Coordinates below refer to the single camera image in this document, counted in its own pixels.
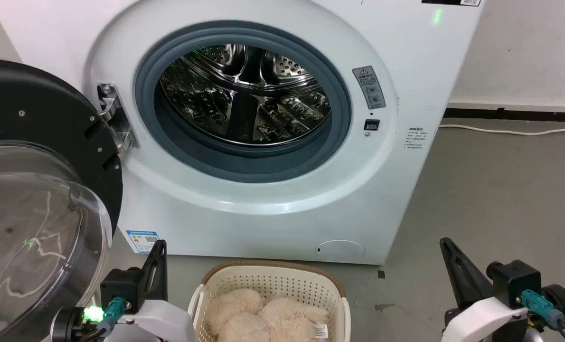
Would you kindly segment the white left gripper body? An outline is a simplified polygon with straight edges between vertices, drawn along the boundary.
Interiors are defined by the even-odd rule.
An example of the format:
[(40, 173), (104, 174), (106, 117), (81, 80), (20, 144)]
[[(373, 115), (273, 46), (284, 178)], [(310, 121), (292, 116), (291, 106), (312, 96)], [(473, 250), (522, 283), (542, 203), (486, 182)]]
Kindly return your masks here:
[(125, 314), (105, 342), (196, 342), (193, 318), (163, 300), (145, 300), (135, 314)]

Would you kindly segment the black baseboard strip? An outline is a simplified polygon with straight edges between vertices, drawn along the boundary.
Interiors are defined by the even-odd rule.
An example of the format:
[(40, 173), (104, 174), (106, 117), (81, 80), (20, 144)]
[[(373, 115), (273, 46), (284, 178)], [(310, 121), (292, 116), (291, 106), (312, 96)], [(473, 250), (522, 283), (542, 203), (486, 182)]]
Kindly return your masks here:
[(537, 121), (565, 123), (565, 112), (558, 111), (516, 111), (497, 108), (495, 110), (476, 110), (448, 108), (444, 118), (461, 119), (486, 119), (486, 120), (508, 120), (508, 121)]

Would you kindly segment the grey rubber door gasket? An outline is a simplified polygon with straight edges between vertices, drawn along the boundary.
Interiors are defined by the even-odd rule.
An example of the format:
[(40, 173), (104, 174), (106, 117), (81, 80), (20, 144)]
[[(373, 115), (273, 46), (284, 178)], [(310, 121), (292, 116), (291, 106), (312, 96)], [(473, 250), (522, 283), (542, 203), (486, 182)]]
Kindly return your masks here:
[[(306, 138), (266, 147), (220, 141), (176, 118), (160, 87), (163, 71), (188, 52), (226, 44), (265, 48), (300, 63), (328, 96), (328, 119)], [(140, 63), (135, 100), (149, 134), (172, 158), (211, 177), (241, 183), (286, 181), (320, 167), (345, 142), (352, 119), (346, 82), (323, 53), (296, 35), (246, 21), (203, 22), (163, 37)]]

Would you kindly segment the grey warning sticker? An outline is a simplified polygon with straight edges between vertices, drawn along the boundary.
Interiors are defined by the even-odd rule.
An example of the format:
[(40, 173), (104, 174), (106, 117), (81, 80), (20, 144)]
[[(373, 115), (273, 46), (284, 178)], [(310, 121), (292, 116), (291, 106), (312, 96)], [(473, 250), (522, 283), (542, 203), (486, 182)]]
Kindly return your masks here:
[(352, 69), (352, 73), (361, 87), (367, 107), (370, 110), (385, 108), (385, 96), (374, 68), (372, 66), (357, 67)]

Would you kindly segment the white front-load washing machine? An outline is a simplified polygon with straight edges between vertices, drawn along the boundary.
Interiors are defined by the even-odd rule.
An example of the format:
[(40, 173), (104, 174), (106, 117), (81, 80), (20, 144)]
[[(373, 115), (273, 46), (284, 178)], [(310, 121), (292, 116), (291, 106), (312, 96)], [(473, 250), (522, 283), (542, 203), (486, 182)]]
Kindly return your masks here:
[[(484, 0), (0, 0), (19, 61), (57, 76), (96, 108), (114, 84), (140, 143), (118, 154), (116, 228), (155, 231), (172, 255), (382, 265), (402, 223)], [(135, 80), (163, 37), (203, 22), (246, 21), (307, 41), (336, 67), (352, 119), (339, 150), (300, 177), (226, 181), (172, 158), (149, 134)], [(370, 110), (352, 69), (372, 66), (386, 107)], [(365, 131), (366, 119), (380, 120)], [(328, 240), (363, 257), (322, 257)]]

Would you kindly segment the round filter cover flap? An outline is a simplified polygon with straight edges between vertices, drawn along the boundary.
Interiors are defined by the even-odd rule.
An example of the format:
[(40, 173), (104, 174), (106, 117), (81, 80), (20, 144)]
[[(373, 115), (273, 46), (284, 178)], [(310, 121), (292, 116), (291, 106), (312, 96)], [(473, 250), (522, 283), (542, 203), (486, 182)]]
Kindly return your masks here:
[(322, 242), (315, 247), (315, 253), (322, 257), (357, 258), (363, 257), (366, 249), (351, 240), (335, 239)]

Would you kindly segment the fluffy cream plush fabric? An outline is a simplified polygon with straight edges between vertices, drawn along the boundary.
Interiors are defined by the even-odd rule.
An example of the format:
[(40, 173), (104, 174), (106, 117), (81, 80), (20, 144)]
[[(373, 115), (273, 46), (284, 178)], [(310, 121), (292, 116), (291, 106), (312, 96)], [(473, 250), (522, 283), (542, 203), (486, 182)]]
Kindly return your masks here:
[(204, 313), (216, 342), (318, 342), (316, 328), (330, 314), (291, 297), (265, 299), (252, 289), (236, 289), (214, 299)]

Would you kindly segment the chrome door hinge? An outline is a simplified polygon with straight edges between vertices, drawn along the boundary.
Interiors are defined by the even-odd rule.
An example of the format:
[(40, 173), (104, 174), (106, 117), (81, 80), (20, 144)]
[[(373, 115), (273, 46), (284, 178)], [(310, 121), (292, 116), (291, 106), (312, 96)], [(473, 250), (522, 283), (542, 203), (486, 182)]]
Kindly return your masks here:
[(126, 114), (118, 87), (114, 84), (98, 84), (97, 94), (101, 106), (100, 119), (109, 130), (117, 153), (138, 149), (140, 143)]

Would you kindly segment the black round glass washer door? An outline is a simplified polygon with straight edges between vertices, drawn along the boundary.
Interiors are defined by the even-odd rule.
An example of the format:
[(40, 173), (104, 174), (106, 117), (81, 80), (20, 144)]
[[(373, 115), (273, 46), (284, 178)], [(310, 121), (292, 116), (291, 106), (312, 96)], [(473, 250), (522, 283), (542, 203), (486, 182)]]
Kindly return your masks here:
[(65, 81), (0, 60), (0, 342), (50, 342), (98, 286), (122, 167), (96, 108)]

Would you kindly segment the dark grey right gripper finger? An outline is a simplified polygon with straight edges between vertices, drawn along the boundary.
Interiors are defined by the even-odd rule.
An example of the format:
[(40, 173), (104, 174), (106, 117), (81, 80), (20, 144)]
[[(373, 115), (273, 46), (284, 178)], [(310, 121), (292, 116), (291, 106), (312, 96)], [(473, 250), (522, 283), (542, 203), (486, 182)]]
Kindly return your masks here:
[(492, 283), (451, 238), (441, 238), (440, 247), (459, 309), (492, 297)]

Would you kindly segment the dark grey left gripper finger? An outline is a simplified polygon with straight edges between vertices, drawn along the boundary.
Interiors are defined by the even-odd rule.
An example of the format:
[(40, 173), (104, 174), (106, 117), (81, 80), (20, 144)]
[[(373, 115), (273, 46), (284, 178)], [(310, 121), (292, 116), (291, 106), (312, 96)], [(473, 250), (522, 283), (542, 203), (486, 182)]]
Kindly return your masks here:
[(157, 240), (143, 265), (146, 300), (168, 301), (167, 243)]

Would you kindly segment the stainless steel washer drum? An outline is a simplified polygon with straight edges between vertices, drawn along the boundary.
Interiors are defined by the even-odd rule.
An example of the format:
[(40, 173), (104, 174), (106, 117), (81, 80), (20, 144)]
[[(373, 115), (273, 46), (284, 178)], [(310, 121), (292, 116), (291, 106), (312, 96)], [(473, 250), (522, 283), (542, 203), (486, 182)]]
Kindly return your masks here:
[(300, 63), (255, 46), (198, 48), (173, 61), (159, 83), (176, 118), (235, 145), (296, 142), (332, 111), (324, 89)]

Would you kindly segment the cream plastic laundry basket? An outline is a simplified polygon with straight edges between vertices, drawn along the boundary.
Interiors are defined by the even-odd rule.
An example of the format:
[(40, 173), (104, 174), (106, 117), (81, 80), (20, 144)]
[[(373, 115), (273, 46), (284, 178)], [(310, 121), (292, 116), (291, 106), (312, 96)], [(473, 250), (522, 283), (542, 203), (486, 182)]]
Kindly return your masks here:
[(204, 320), (210, 303), (237, 289), (251, 289), (264, 299), (291, 297), (329, 312), (323, 342), (350, 342), (351, 314), (342, 283), (321, 268), (276, 260), (238, 260), (213, 267), (204, 275), (189, 302), (195, 342), (216, 342)]

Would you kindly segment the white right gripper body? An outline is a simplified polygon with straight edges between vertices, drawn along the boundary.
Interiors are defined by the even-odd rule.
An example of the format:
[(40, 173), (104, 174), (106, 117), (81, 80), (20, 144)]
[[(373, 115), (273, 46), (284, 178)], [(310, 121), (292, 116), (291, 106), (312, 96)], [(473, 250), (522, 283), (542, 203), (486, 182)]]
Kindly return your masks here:
[(495, 297), (477, 301), (448, 323), (441, 342), (480, 342), (512, 320), (525, 316), (528, 309), (510, 309)]

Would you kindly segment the blue energy label sticker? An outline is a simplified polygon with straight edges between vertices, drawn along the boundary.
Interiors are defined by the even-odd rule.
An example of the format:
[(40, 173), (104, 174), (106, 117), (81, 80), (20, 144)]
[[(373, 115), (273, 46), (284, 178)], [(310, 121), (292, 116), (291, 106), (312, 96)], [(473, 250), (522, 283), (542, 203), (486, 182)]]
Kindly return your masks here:
[(124, 236), (133, 251), (146, 255), (152, 251), (155, 242), (159, 240), (155, 231), (124, 231)]

